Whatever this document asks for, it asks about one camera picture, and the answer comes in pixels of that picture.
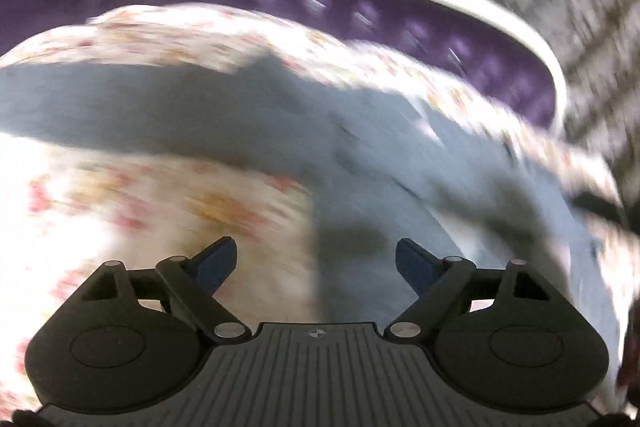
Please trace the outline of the grey argyle knit sweater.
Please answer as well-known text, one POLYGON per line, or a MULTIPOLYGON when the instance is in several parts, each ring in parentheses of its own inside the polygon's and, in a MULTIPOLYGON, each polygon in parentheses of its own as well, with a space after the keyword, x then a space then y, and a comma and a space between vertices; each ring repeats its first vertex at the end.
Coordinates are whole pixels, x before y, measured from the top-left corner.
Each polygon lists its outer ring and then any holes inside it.
POLYGON ((328 321, 386 325, 411 303, 393 269, 408 237, 439 256, 478 236, 482 268, 533 265, 615 350, 620 325, 586 226, 556 176, 425 103, 297 77, 266 56, 198 66, 20 65, 1 73, 1 128, 118 153, 215 159, 309 188, 328 321))

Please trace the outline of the floral bedspread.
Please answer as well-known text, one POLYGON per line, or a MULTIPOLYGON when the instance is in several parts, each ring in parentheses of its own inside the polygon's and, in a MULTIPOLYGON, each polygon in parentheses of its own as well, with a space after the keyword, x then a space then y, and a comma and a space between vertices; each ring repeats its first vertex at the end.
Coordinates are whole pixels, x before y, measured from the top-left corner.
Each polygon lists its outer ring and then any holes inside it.
MULTIPOLYGON (((556 176, 570 207, 582 192, 620 202, 601 157, 530 127, 453 75, 385 46, 343 42, 271 16, 195 4, 130 6, 27 39, 3 55, 1 72, 96 63, 191 65, 231 74, 266 56, 305 80, 421 101, 465 132, 512 146, 556 176)), ((24 369, 27 343, 108 259, 151 268, 229 235, 239 246, 239 265, 217 296, 241 320, 250 326, 333 322, 320 306, 311 197, 288 176, 215 159, 102 152, 1 128, 2 415, 38 407, 24 369)), ((612 298, 620 338, 610 352, 619 357, 639 288, 639 242, 616 225, 573 212, 591 235, 612 298)))

